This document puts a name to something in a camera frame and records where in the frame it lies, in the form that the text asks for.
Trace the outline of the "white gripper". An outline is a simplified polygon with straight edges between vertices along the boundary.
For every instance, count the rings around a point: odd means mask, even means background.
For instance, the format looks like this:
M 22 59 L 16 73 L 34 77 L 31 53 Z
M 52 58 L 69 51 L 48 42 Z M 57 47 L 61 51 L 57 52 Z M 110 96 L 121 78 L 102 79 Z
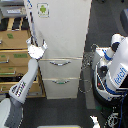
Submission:
M 28 53 L 31 58 L 34 59 L 40 59 L 43 57 L 44 51 L 48 49 L 48 45 L 45 40 L 43 40 L 41 47 L 36 47 L 32 45 L 32 37 L 26 40 L 27 47 L 28 47 Z

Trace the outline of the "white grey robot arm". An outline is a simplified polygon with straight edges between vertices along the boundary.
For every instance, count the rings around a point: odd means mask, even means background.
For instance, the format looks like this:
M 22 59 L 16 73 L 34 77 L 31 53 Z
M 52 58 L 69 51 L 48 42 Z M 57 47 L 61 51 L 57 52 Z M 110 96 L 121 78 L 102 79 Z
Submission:
M 23 104 L 38 72 L 38 60 L 47 49 L 46 42 L 42 46 L 26 41 L 31 59 L 28 62 L 28 71 L 21 80 L 9 90 L 9 98 L 0 102 L 0 128 L 19 128 L 23 119 Z

